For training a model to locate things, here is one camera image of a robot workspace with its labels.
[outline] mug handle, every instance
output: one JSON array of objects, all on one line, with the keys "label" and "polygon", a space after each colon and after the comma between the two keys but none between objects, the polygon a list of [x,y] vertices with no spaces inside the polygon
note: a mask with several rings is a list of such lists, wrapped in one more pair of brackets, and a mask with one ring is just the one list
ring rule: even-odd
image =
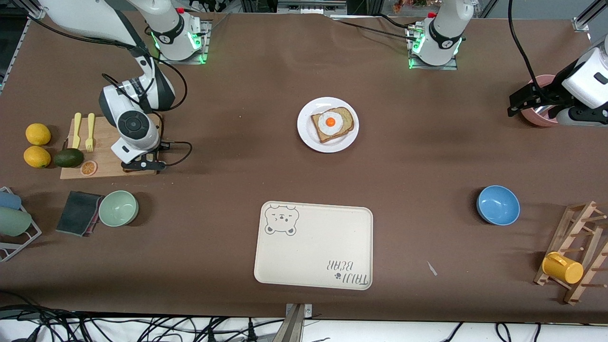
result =
[{"label": "mug handle", "polygon": [[558,256],[558,255],[555,255],[555,254],[551,254],[551,255],[547,255],[547,256],[548,256],[549,258],[551,258],[551,259],[553,259],[553,260],[555,260],[555,261],[557,261],[557,262],[561,263],[561,264],[562,264],[562,266],[566,266],[566,265],[568,265],[568,263],[566,262],[566,260],[564,260],[564,258],[562,258],[562,256]]}]

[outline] mint green bowl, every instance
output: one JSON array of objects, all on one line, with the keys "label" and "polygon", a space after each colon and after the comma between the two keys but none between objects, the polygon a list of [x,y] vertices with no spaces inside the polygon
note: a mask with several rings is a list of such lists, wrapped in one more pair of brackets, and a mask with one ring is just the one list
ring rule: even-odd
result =
[{"label": "mint green bowl", "polygon": [[118,190],[107,195],[99,207],[99,219],[108,227],[128,225],[133,221],[139,204],[130,192]]}]

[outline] orange slice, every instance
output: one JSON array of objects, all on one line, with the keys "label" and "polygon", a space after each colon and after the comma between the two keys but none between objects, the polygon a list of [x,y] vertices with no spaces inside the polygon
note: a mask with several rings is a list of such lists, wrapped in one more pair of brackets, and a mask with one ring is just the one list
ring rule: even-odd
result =
[{"label": "orange slice", "polygon": [[80,174],[83,176],[91,176],[96,171],[97,163],[92,160],[85,161],[84,163],[82,163],[82,166],[80,166]]}]

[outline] egg white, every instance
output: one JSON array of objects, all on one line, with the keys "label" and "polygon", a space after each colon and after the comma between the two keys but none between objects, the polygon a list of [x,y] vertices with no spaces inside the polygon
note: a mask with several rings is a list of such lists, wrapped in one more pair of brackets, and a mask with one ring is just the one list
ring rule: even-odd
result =
[{"label": "egg white", "polygon": [[[334,118],[334,120],[336,120],[336,124],[333,125],[333,127],[329,127],[325,123],[325,121],[327,119],[329,119],[330,117],[332,117],[332,118]],[[340,114],[332,112],[332,111],[328,111],[328,112],[321,114],[321,116],[319,116],[319,122],[317,124],[319,126],[319,130],[321,132],[323,132],[323,134],[331,136],[331,135],[338,133],[342,129],[344,120],[342,120],[342,116]]]}]

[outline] wooden cutting board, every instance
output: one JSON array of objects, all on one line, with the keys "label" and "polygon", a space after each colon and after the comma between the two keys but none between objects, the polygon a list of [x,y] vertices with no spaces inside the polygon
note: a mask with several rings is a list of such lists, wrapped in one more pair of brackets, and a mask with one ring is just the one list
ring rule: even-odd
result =
[{"label": "wooden cutting board", "polygon": [[[148,114],[152,122],[156,126],[161,127],[161,120],[154,114]],[[110,147],[120,137],[118,129],[109,124],[103,116],[97,116],[95,118],[95,129],[93,138],[95,139],[95,149],[92,153],[86,151],[85,142],[89,137],[89,125],[88,125],[88,113],[82,114],[82,122],[80,124],[80,131],[78,135],[80,137],[80,146],[78,147],[82,153],[85,154],[85,161],[93,160],[97,162],[97,171],[91,176],[83,176],[80,173],[80,167],[64,167],[61,169],[62,180],[74,180],[79,178],[103,178],[103,177],[118,177],[118,176],[144,176],[144,175],[155,175],[156,171],[134,171],[124,172],[122,166],[120,166],[120,159],[116,157]],[[67,137],[67,147],[72,147],[72,141],[74,140],[74,119],[70,124],[70,133]]]}]

